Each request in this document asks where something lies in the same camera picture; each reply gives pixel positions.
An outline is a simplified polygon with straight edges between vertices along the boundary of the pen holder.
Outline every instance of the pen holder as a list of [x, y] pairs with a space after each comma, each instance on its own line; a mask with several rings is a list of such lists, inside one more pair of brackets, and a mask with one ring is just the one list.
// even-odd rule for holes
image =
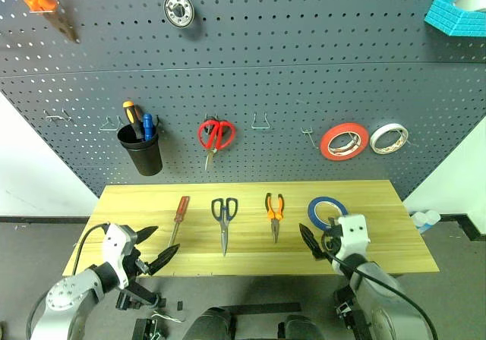
[[156, 175], [162, 169], [159, 150], [159, 134], [147, 141], [140, 141], [135, 136], [131, 125], [125, 125], [118, 132], [118, 140], [130, 154], [132, 162], [141, 175]]

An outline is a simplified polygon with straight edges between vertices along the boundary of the gray floor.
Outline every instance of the gray floor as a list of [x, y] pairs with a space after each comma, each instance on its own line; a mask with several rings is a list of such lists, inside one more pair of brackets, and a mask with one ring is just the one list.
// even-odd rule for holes
[[[72, 224], [0, 224], [0, 321], [5, 339], [25, 339], [25, 319], [32, 303], [59, 279], [81, 230], [82, 225]], [[486, 340], [486, 243], [470, 242], [455, 222], [435, 225], [424, 239], [440, 273], [401, 276], [407, 294], [427, 311], [441, 340]], [[211, 306], [291, 301], [301, 303], [303, 314], [319, 324], [327, 339], [353, 339], [333, 312], [331, 294], [341, 283], [336, 275], [142, 280], [167, 297], [167, 314], [185, 320], [165, 322], [168, 340], [180, 339]], [[85, 339], [129, 340], [135, 319], [150, 314], [115, 310], [116, 296], [109, 294], [92, 312]], [[176, 310], [177, 301], [184, 301], [183, 311]], [[275, 337], [276, 324], [285, 316], [240, 316], [237, 338]]]

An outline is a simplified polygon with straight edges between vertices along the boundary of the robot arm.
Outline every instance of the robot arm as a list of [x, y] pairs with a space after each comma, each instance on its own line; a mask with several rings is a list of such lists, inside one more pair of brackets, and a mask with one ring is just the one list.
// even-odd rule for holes
[[101, 266], [91, 266], [82, 273], [56, 283], [46, 295], [46, 310], [33, 331], [32, 340], [80, 340], [84, 324], [91, 310], [114, 288], [128, 295], [129, 288], [150, 294], [143, 302], [154, 307], [160, 296], [152, 294], [135, 282], [141, 273], [154, 274], [177, 253], [179, 245], [165, 249], [152, 263], [142, 262], [135, 244], [146, 240], [157, 230], [156, 226], [133, 231], [126, 225], [111, 224], [103, 240]]
[[[405, 299], [382, 285], [365, 278], [359, 271], [390, 286], [400, 293], [402, 287], [376, 263], [365, 258], [370, 239], [363, 215], [339, 217], [322, 237], [324, 251], [314, 239], [311, 230], [300, 224], [302, 238], [316, 260], [328, 259], [338, 274], [349, 280], [349, 286], [335, 293], [336, 311], [345, 318], [359, 339], [376, 340], [429, 340], [424, 317]], [[352, 313], [358, 318], [346, 319]]]

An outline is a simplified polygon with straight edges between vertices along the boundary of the wooden table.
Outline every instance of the wooden table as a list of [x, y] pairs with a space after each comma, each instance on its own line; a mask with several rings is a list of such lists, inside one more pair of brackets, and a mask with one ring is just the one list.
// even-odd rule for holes
[[[277, 244], [273, 243], [264, 205], [267, 192], [273, 194], [274, 208], [278, 207], [277, 194], [285, 199]], [[330, 264], [314, 260], [298, 230], [302, 222], [320, 238], [322, 231], [312, 225], [307, 215], [309, 202], [319, 196], [336, 198], [349, 213], [366, 217], [371, 239], [368, 259], [387, 272], [439, 270], [389, 181], [107, 186], [84, 231], [101, 222], [130, 225], [135, 231], [158, 225], [159, 229], [137, 246], [142, 253], [140, 258], [150, 262], [169, 242], [175, 211], [183, 195], [191, 196], [191, 202], [175, 239], [181, 247], [157, 275], [331, 274]], [[226, 257], [221, 254], [219, 224], [210, 211], [211, 200], [218, 197], [235, 197], [239, 203], [238, 214], [229, 225]], [[327, 205], [319, 205], [317, 213], [324, 218], [336, 215]], [[100, 229], [89, 236], [78, 272], [103, 262], [102, 240]], [[74, 255], [75, 251], [64, 275], [71, 274]]]

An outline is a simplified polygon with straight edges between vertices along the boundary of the pegboard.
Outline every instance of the pegboard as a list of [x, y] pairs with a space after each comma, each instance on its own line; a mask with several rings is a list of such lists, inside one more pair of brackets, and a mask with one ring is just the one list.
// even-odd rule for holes
[[[431, 0], [192, 0], [185, 30], [164, 0], [61, 0], [81, 43], [21, 0], [0, 0], [2, 92], [96, 194], [106, 184], [390, 179], [405, 198], [485, 114], [484, 38], [424, 23]], [[163, 170], [140, 176], [108, 116], [132, 99], [162, 121]], [[65, 109], [72, 122], [45, 120]], [[271, 129], [251, 129], [268, 114]], [[204, 115], [236, 124], [204, 171]], [[325, 160], [316, 143], [356, 121], [399, 122], [410, 144]]]

